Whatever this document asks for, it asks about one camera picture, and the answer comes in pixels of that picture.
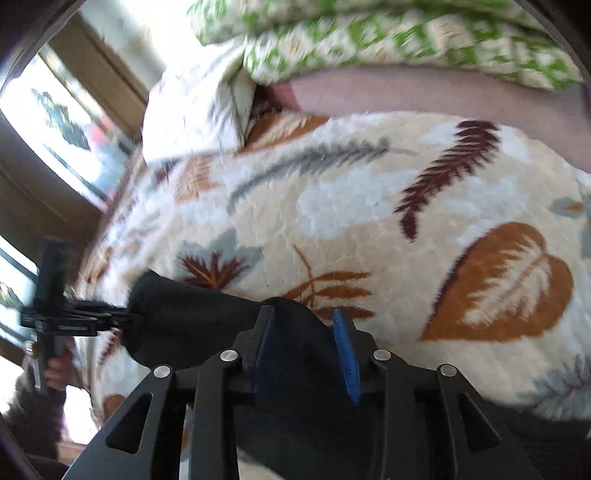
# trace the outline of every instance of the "fern pattern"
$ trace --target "fern pattern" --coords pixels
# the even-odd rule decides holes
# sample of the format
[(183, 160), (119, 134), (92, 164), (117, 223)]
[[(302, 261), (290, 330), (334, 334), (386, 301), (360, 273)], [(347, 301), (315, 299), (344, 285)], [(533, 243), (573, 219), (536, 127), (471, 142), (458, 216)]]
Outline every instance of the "fern pattern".
[(460, 131), (456, 133), (456, 144), (445, 150), (403, 191), (404, 198), (394, 210), (402, 213), (400, 227), (411, 242), (417, 238), (417, 216), (431, 199), (449, 187), (454, 178), (461, 180), (465, 175), (474, 175), (477, 167), (484, 168), (485, 164), (491, 163), (493, 154), (498, 151), (499, 137), (495, 135), (498, 127), (495, 124), (466, 120), (457, 127)]
[(229, 229), (208, 247), (185, 242), (178, 251), (184, 283), (202, 288), (223, 290), (238, 281), (262, 258), (262, 248), (238, 245), (236, 230)]
[[(343, 302), (344, 300), (369, 297), (372, 294), (371, 291), (365, 288), (350, 284), (370, 277), (371, 273), (336, 270), (321, 275), (313, 275), (312, 267), (306, 256), (295, 245), (293, 247), (306, 268), (308, 279), (285, 292), (281, 297), (300, 302), (325, 321), (332, 320), (333, 313), (337, 308), (344, 308), (352, 320), (368, 319), (374, 316), (374, 312), (371, 310), (344, 304), (345, 302)], [(336, 304), (319, 306), (318, 300), (320, 299), (333, 300)]]
[(298, 155), (280, 159), (267, 170), (239, 185), (230, 195), (228, 213), (233, 213), (236, 204), (244, 196), (266, 181), (284, 178), (296, 171), (299, 171), (300, 175), (318, 175), (331, 167), (353, 165), (360, 161), (370, 163), (383, 157), (386, 153), (417, 155), (416, 152), (410, 150), (392, 148), (387, 137), (382, 137), (377, 145), (372, 145), (367, 141), (359, 143), (351, 140), (347, 145), (322, 143), (318, 147), (306, 148)]
[(578, 355), (571, 364), (534, 380), (533, 390), (518, 395), (516, 407), (551, 419), (591, 418), (591, 358)]
[(117, 351), (119, 351), (122, 348), (122, 344), (121, 344), (121, 337), (122, 337), (122, 332), (119, 329), (112, 329), (111, 330), (111, 336), (109, 337), (109, 340), (107, 341), (105, 347), (103, 348), (102, 352), (100, 353), (99, 356), (99, 361), (96, 364), (96, 376), (98, 378), (100, 378), (100, 372), (103, 369), (103, 367), (106, 364), (106, 361), (109, 359), (109, 357), (113, 356), (114, 354), (117, 353)]

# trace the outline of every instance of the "brown leaf pattern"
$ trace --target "brown leaf pattern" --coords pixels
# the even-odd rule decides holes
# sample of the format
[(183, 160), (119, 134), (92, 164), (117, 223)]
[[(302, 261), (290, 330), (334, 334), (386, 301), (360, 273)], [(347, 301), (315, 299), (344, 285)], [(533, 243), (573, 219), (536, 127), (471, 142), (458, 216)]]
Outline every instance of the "brown leaf pattern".
[(256, 123), (248, 142), (238, 155), (253, 153), (286, 143), (305, 135), (328, 121), (326, 116), (305, 115), (298, 112), (272, 113)]
[(160, 185), (164, 180), (168, 181), (168, 175), (173, 170), (176, 162), (166, 161), (160, 165), (160, 168), (154, 173), (155, 186)]
[(466, 174), (474, 175), (477, 167), (484, 168), (486, 163), (491, 163), (493, 154), (498, 150), (499, 138), (495, 135), (498, 127), (495, 124), (466, 120), (457, 127), (460, 131), (456, 133), (456, 144), (445, 150), (403, 191), (404, 198), (394, 210), (395, 213), (402, 213), (400, 227), (411, 242), (417, 238), (417, 215), (431, 199), (450, 186), (454, 178), (461, 180)]
[[(359, 288), (349, 284), (350, 282), (368, 278), (371, 276), (371, 273), (336, 270), (314, 276), (312, 274), (312, 267), (306, 256), (295, 245), (294, 250), (306, 268), (308, 279), (285, 292), (281, 297), (299, 301), (312, 310), (321, 320), (325, 321), (332, 320), (336, 308), (346, 309), (352, 320), (365, 320), (374, 317), (374, 312), (344, 302), (344, 300), (369, 297), (372, 294), (371, 291), (365, 288)], [(319, 285), (319, 283), (332, 284), (324, 286)], [(319, 300), (324, 301), (323, 299), (335, 300), (336, 304), (318, 305)]]
[(220, 263), (220, 254), (213, 252), (209, 265), (202, 258), (184, 257), (183, 266), (191, 274), (183, 282), (196, 287), (223, 290), (234, 278), (239, 277), (248, 265), (244, 260), (233, 257), (230, 261)]
[(541, 336), (560, 320), (572, 293), (570, 269), (546, 251), (543, 235), (524, 223), (505, 223), (458, 260), (421, 340)]
[(97, 254), (95, 254), (94, 265), (92, 265), (90, 273), (86, 277), (87, 283), (94, 284), (107, 273), (112, 256), (112, 246), (108, 246), (104, 250), (100, 250)]
[(218, 186), (209, 177), (211, 160), (210, 155), (195, 155), (185, 162), (174, 192), (176, 203), (196, 200), (203, 192)]
[(107, 420), (115, 413), (115, 410), (121, 406), (121, 404), (125, 401), (125, 397), (123, 395), (115, 394), (109, 395), (105, 397), (103, 400), (103, 415), (100, 419), (101, 425), (107, 423)]
[(100, 353), (99, 361), (96, 364), (96, 376), (97, 377), (100, 377), (100, 372), (101, 372), (102, 368), (105, 366), (107, 359), (110, 356), (113, 356), (115, 353), (117, 353), (117, 351), (119, 351), (122, 348), (121, 336), (122, 336), (121, 330), (119, 330), (119, 329), (111, 330), (111, 336), (109, 337), (109, 340), (107, 341), (102, 352)]

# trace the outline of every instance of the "floral blanket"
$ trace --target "floral blanket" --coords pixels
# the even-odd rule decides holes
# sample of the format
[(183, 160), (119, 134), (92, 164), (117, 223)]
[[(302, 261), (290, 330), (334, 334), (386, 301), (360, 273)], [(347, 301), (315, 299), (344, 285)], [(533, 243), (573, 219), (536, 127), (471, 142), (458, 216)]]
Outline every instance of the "floral blanket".
[[(237, 154), (138, 167), (78, 295), (125, 305), (146, 270), (295, 299), (480, 393), (591, 418), (591, 179), (485, 119), (274, 113)], [(118, 332), (79, 342), (100, 419), (148, 370)]]

